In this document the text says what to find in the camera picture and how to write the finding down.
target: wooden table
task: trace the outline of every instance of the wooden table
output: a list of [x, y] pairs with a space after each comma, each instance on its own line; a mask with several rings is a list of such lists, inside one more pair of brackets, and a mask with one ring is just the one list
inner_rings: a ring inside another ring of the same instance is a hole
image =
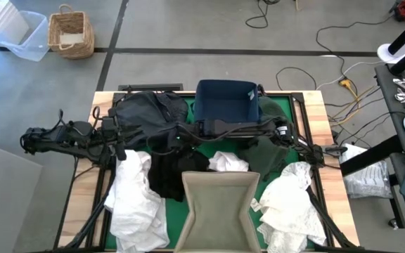
[[[312, 141], [317, 145], [331, 145], [333, 138], [330, 132], [330, 126], [326, 109], [324, 107], [323, 96], [320, 91], [268, 91], [267, 93], [289, 93], [298, 92], [304, 94], [304, 104], [306, 109], [307, 118], [309, 120], [309, 127], [311, 132]], [[93, 104], [91, 109], [95, 106], [101, 108], [101, 117], [107, 113], [108, 109], [112, 107], [112, 99], [114, 92], [112, 91], [98, 91], [94, 95]], [[298, 103], [295, 104], [296, 118], [298, 122], [302, 121], [302, 113]], [[89, 121], [93, 123], [94, 119], [90, 115]], [[300, 133], [304, 133], [302, 124], [299, 124]], [[325, 163], [338, 167], [338, 161], [332, 157], [325, 157]], [[76, 174], [89, 168], [90, 162], [88, 160], [79, 161]], [[323, 186], [323, 193], [326, 200], [326, 206], [330, 217], [337, 224], [338, 228], [347, 236], [347, 238], [355, 245], [359, 245], [354, 220], [352, 218], [349, 201], [347, 198], [345, 185], [343, 183], [342, 173], [339, 169], [332, 169], [324, 167], [319, 169], [321, 176], [321, 184]], [[96, 192], [96, 182], [100, 174], [99, 168], [95, 168], [82, 176], [80, 176], [72, 185], [70, 198], [67, 203], [65, 219], [60, 233], [58, 246], [65, 246], [71, 239], [74, 238], [76, 233], [80, 230], [82, 225], [88, 219], [92, 205], [94, 204], [94, 195]], [[105, 178], [103, 191], [106, 190], [108, 184], [108, 176]], [[101, 224], [103, 222], [103, 215], [101, 214], [96, 222], [96, 229], [94, 233], [94, 240], [92, 245], [98, 245], [99, 238], [101, 237]]]

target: wicker basket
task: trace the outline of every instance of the wicker basket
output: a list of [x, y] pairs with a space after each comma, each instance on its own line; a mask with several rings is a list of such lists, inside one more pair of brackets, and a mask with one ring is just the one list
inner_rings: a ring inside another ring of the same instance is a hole
[[[89, 18], [83, 11], [73, 11], [71, 6], [62, 4], [60, 13], [51, 14], [49, 18], [48, 46], [67, 59], [82, 59], [90, 57], [95, 49], [95, 35]], [[63, 34], [82, 34], [83, 42], [62, 44], [60, 36]]]

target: white crumpled cloth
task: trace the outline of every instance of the white crumpled cloth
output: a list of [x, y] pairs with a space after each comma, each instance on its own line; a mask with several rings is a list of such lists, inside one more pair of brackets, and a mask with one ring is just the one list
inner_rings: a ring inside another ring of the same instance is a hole
[[296, 253], [307, 247], [307, 238], [323, 245], [326, 236], [306, 192], [311, 184], [310, 164], [289, 164], [271, 182], [260, 198], [263, 222], [257, 230], [264, 236], [269, 253]]
[[112, 212], [110, 232], [117, 253], [149, 252], [169, 244], [165, 199], [149, 188], [151, 156], [125, 150], [127, 159], [116, 171], [105, 207]]
[[209, 169], [216, 171], [248, 171], [249, 164], [234, 153], [217, 151], [209, 159]]

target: green felt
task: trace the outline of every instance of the green felt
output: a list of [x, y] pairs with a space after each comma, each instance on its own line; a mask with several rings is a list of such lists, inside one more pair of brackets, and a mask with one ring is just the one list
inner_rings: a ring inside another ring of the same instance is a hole
[[[293, 116], [290, 110], [290, 101], [288, 97], [277, 97], [273, 98], [283, 109], [284, 113], [287, 117], [293, 121]], [[186, 102], [190, 105], [193, 103], [193, 98], [186, 98]], [[193, 121], [193, 113], [191, 110], [188, 111], [187, 120]], [[216, 151], [225, 151], [225, 152], [236, 152], [236, 144], [234, 141], [230, 140], [223, 140], [214, 143], [204, 143], [202, 144], [198, 150], [207, 157], [213, 157]], [[298, 155], [294, 150], [290, 150], [288, 156], [286, 157], [286, 162], [297, 162]], [[275, 178], [277, 178], [279, 174], [277, 172], [273, 172], [270, 174], [268, 181], [260, 181], [259, 185], [257, 186], [255, 198], [256, 200], [260, 200], [263, 192], [265, 191], [266, 186], [271, 183]], [[167, 232], [169, 236], [169, 244], [167, 249], [174, 249], [176, 247], [177, 241], [179, 239], [179, 235], [181, 234], [182, 227], [184, 226], [185, 220], [188, 214], [188, 205], [187, 201], [184, 200], [183, 202], [177, 202], [172, 199], [167, 199], [166, 201], [166, 212], [167, 212]], [[250, 209], [250, 216], [252, 222], [254, 223], [255, 228], [257, 228], [262, 222], [260, 222], [260, 217], [262, 213], [260, 211], [254, 212]], [[259, 244], [262, 249], [266, 249], [267, 245], [264, 242], [264, 238], [261, 233], [257, 232], [257, 238], [259, 239]], [[105, 244], [106, 249], [116, 249], [117, 245], [115, 242], [115, 237], [108, 232], [107, 241]]]

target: plastic bag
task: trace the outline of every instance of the plastic bag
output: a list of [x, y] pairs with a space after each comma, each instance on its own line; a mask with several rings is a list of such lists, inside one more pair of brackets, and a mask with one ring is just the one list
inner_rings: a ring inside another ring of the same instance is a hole
[[[340, 163], [366, 151], [365, 148], [355, 145], [344, 144], [343, 146], [348, 148], [348, 150], [340, 156]], [[387, 163], [385, 161], [376, 162], [360, 171], [354, 172], [344, 177], [343, 181], [350, 198], [392, 198]]]

